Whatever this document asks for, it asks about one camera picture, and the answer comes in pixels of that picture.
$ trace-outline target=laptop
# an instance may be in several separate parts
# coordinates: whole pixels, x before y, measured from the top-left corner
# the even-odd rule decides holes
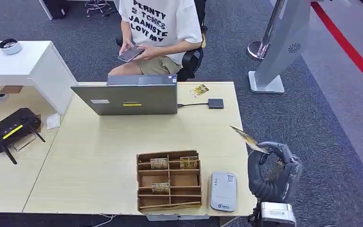
[[[71,86],[98,115],[177,114],[177,75],[111,76],[104,86]]]

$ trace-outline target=black office chair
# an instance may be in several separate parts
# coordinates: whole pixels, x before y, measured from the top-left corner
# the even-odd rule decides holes
[[[205,3],[207,0],[194,0],[195,6],[198,14],[198,21],[201,25],[201,30],[206,30],[207,27],[204,26],[204,18],[205,18]],[[118,46],[122,46],[123,38],[121,36],[116,37],[116,43]],[[195,78],[195,72],[201,66],[202,58],[204,57],[204,51],[202,48],[198,48],[195,50],[187,51],[183,59],[181,61],[183,68],[177,73],[177,81],[184,82],[188,79]]]

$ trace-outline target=wooden compartment box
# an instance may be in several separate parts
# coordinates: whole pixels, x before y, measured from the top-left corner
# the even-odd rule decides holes
[[[196,150],[137,155],[137,181],[140,212],[202,204],[201,167]]]

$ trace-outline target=hand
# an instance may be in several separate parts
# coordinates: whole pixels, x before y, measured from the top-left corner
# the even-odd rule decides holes
[[[119,51],[119,55],[121,55],[122,53],[124,53],[126,50],[128,50],[129,48],[133,47],[133,43],[130,41],[130,39],[123,39],[123,44],[121,45],[120,51]]]
[[[135,59],[133,59],[133,61],[139,61],[139,60],[149,61],[149,60],[153,59],[154,57],[158,57],[161,55],[160,47],[150,46],[150,45],[141,45],[137,49],[144,50],[144,52],[142,54],[140,54],[139,56],[137,56]]]

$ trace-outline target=khaki shorts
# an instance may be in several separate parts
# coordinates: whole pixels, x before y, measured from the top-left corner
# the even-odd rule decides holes
[[[149,61],[137,61],[144,75],[176,74],[182,67],[167,56],[155,57]]]

